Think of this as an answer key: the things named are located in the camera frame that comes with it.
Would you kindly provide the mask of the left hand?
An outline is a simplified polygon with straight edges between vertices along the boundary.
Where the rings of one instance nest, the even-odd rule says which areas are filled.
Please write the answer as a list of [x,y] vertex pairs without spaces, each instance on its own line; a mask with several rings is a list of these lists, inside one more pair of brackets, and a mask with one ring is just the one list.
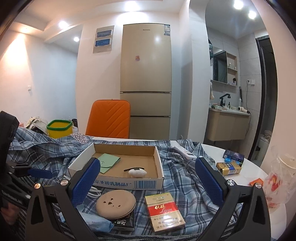
[[8,225],[14,225],[18,219],[20,209],[8,202],[6,207],[1,208],[1,214]]

